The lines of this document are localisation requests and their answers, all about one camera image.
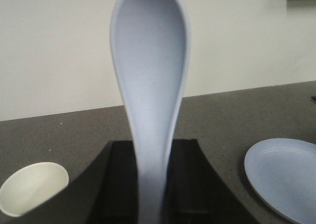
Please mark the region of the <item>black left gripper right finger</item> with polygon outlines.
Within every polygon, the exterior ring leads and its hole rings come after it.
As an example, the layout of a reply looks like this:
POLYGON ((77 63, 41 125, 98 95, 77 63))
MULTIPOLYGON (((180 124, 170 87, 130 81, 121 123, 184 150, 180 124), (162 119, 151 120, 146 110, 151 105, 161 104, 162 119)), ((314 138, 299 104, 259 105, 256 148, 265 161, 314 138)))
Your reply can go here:
POLYGON ((166 224, 252 224, 254 217, 233 195, 196 139, 175 139, 168 164, 166 224))

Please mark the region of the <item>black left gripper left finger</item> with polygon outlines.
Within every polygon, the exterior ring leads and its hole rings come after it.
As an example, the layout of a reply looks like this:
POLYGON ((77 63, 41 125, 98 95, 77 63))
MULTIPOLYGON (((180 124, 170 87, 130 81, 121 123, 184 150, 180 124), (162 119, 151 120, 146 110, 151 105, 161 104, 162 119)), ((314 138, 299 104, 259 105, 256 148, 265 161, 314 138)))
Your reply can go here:
POLYGON ((137 171, 131 141, 106 144, 67 188, 16 224, 135 224, 137 171))

